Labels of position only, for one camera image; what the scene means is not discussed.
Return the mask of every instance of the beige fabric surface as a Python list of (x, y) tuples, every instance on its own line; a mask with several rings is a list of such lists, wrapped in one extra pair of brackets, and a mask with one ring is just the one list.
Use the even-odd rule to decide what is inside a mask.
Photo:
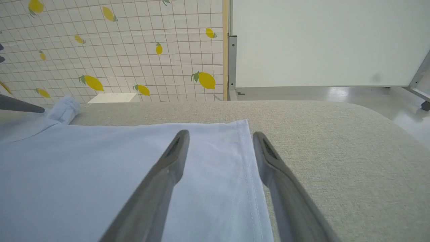
[(251, 133), (266, 134), (342, 241), (429, 241), (430, 151), (361, 106), (314, 101), (91, 104), (72, 124), (245, 118)]

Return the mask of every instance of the stitched seam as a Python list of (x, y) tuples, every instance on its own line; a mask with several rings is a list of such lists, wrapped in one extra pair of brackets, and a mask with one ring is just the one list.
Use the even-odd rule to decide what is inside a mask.
[(38, 135), (38, 134), (42, 133), (43, 131), (45, 131), (45, 130), (49, 129), (50, 127), (52, 127), (52, 126), (54, 126), (54, 125), (56, 125), (56, 124), (59, 124), (59, 123), (52, 124), (52, 125), (50, 125), (50, 126), (48, 126), (48, 127), (44, 128), (43, 130), (41, 130), (41, 131), (39, 131), (39, 132), (37, 132), (37, 133), (35, 133), (35, 134), (31, 135), (31, 136), (28, 136), (28, 137), (22, 138), (22, 139), (20, 139), (20, 140), (14, 140), (14, 141), (4, 142), (4, 143), (0, 142), (0, 144), (11, 144), (11, 143), (13, 143), (13, 142), (18, 142), (18, 141), (21, 141), (21, 140), (26, 140), (26, 139), (28, 139), (28, 138), (31, 138), (31, 137), (33, 137), (33, 136), (35, 136), (35, 135)]
[[(245, 140), (245, 134), (244, 134), (244, 130), (243, 130), (244, 128), (243, 128), (243, 124), (242, 124), (242, 138), (243, 138), (243, 140)], [(247, 151), (247, 149), (245, 149), (245, 153), (246, 153), (246, 158), (248, 158), (248, 151)], [(259, 225), (261, 225), (261, 219), (260, 219), (260, 210), (258, 209), (258, 203), (257, 203), (257, 198), (256, 198), (256, 192), (255, 192), (255, 187), (254, 187), (254, 182), (253, 182), (253, 179), (252, 179), (252, 174), (251, 174), (251, 167), (250, 167), (250, 165), (249, 165), (249, 162), (247, 162), (247, 165), (248, 165), (248, 171), (249, 171), (249, 173), (250, 173), (250, 180), (251, 180), (251, 187), (252, 187), (252, 190), (253, 190), (253, 192), (254, 192), (254, 195), (253, 195), (253, 197), (254, 197), (254, 202), (255, 202), (255, 207), (257, 208), (257, 218), (258, 218), (258, 224)], [(259, 226), (258, 227), (259, 228), (259, 230), (260, 230), (260, 236), (261, 236), (261, 241), (263, 241), (263, 231), (262, 231), (262, 229), (261, 229), (261, 226)]]
[[(246, 190), (246, 192), (248, 193), (249, 213), (251, 214), (252, 227), (255, 228), (255, 226), (254, 226), (254, 217), (252, 215), (252, 210), (251, 210), (251, 196), (249, 194), (249, 183), (248, 183), (248, 178), (247, 178), (248, 172), (247, 172), (247, 170), (245, 168), (245, 158), (242, 155), (242, 147), (243, 147), (243, 145), (242, 145), (242, 140), (241, 140), (240, 134), (239, 134), (239, 122), (236, 122), (236, 128), (237, 128), (237, 137), (239, 138), (239, 150), (240, 150), (240, 154), (241, 154), (241, 158), (242, 158), (242, 168), (243, 168), (244, 175), (245, 175), (246, 186), (248, 187), (248, 189)], [(255, 241), (255, 230), (254, 229), (252, 230), (252, 238), (253, 238), (253, 241)]]

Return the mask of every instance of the yellow lemon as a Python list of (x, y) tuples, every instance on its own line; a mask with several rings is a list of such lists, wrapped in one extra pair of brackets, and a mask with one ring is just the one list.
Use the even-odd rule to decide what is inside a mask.
[(210, 28), (206, 28), (206, 35), (209, 38), (215, 38), (216, 37), (216, 34), (214, 34), (214, 31), (212, 29), (210, 29)]
[(1, 82), (1, 81), (0, 81), (0, 85), (1, 85), (4, 89), (6, 89), (6, 91), (7, 91), (9, 94), (11, 94), (11, 95), (12, 95), (12, 92), (10, 91), (9, 87), (8, 87), (6, 84), (4, 84), (3, 82)]
[(81, 37), (79, 37), (79, 35), (77, 35), (77, 34), (75, 34), (75, 40), (78, 42), (78, 43), (85, 43), (86, 41), (85, 40), (83, 40)]
[(104, 91), (103, 85), (95, 77), (89, 75), (82, 75), (79, 77), (79, 82), (82, 82), (84, 85), (87, 84), (90, 88), (96, 91)]
[(206, 72), (196, 72), (191, 75), (191, 80), (200, 81), (200, 85), (207, 89), (215, 89), (215, 79)]
[(46, 60), (46, 55), (45, 55), (45, 53), (43, 53), (43, 51), (41, 51), (41, 50), (39, 50), (39, 53), (40, 53), (40, 58), (41, 58), (42, 60)]
[(112, 11), (110, 9), (108, 9), (107, 7), (103, 7), (103, 15), (105, 16), (105, 18), (107, 20), (110, 20), (112, 22), (116, 22), (118, 21), (118, 18), (112, 13)]
[(47, 91), (43, 90), (43, 89), (36, 88), (36, 89), (34, 89), (34, 91), (35, 91), (36, 93), (38, 93), (38, 94), (40, 94), (40, 95), (42, 95), (42, 96), (46, 97), (46, 98), (51, 98), (51, 96), (49, 95), (49, 93), (48, 93)]
[(43, 7), (45, 5), (39, 0), (30, 0), (28, 3), (28, 11), (30, 12), (30, 16), (34, 18), (36, 16), (36, 13), (41, 13), (43, 11)]
[(156, 46), (157, 47), (155, 47), (155, 52), (157, 52), (157, 55), (163, 53), (163, 47), (161, 46), (161, 44), (157, 42)]
[(142, 86), (142, 85), (135, 85), (135, 86), (133, 86), (133, 88), (136, 91), (139, 91), (140, 93), (142, 93), (143, 95), (149, 96), (149, 89), (147, 87)]

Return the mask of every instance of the white wall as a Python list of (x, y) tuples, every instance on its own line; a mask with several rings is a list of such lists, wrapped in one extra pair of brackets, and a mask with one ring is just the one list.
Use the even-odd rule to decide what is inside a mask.
[(407, 86), (430, 50), (429, 0), (233, 2), (236, 87)]

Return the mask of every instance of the light blue shirt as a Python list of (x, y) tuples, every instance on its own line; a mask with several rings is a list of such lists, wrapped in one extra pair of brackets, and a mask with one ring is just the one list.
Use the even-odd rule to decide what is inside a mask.
[(69, 125), (64, 97), (0, 125), (0, 241), (96, 242), (178, 131), (190, 132), (163, 241), (273, 241), (247, 120)]

